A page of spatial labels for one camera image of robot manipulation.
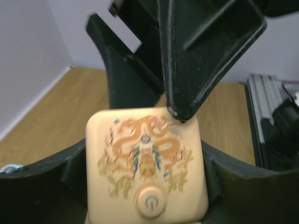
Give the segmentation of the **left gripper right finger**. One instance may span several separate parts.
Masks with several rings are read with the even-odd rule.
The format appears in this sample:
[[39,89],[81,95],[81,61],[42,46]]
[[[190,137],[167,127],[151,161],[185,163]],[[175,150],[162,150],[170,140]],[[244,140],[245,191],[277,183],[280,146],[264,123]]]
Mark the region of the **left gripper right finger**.
[[240,161],[202,141],[209,206],[203,224],[297,224],[299,171]]

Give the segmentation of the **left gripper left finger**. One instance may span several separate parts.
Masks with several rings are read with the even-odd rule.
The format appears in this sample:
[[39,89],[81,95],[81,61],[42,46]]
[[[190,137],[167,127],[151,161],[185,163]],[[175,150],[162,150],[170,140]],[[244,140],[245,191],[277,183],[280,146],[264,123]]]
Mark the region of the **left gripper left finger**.
[[86,215],[85,140],[0,174],[2,224],[83,224]]

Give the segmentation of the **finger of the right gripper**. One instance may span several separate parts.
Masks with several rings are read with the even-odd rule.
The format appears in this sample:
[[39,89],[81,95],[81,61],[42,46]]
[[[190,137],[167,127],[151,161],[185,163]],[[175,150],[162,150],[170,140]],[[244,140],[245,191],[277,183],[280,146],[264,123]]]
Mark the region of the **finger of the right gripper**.
[[89,16],[85,29],[107,71],[110,109],[153,107],[164,91],[158,78],[98,14]]
[[158,23],[166,105],[190,120],[266,29],[251,0],[160,0]]

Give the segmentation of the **aluminium rail frame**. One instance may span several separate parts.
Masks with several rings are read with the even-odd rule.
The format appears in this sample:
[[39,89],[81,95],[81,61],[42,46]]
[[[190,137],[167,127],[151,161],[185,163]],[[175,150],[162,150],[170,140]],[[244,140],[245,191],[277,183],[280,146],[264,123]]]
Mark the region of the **aluminium rail frame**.
[[256,165],[299,167],[299,83],[251,74],[245,84]]

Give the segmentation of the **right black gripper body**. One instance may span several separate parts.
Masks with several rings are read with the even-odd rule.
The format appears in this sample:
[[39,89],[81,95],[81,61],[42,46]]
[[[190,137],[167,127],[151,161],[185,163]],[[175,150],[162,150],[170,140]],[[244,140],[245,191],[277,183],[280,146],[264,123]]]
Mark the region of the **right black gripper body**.
[[113,0],[109,8],[110,14],[118,16],[139,39],[141,45],[135,55],[162,82],[157,10],[156,0]]

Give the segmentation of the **orange cube socket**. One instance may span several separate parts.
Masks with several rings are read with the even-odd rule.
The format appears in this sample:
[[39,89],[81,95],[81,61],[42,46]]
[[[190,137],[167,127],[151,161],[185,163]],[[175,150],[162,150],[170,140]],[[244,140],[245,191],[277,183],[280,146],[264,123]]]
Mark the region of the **orange cube socket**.
[[104,110],[87,122],[92,224],[201,223],[209,199],[196,117],[164,107]]

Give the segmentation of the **round light blue socket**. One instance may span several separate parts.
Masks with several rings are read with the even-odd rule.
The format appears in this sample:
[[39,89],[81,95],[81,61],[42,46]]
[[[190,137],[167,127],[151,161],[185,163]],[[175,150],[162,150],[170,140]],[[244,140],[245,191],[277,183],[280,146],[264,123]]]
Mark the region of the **round light blue socket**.
[[7,164],[0,169],[0,172],[8,174],[8,173],[12,173],[22,167],[23,167],[23,165],[21,165],[21,164]]

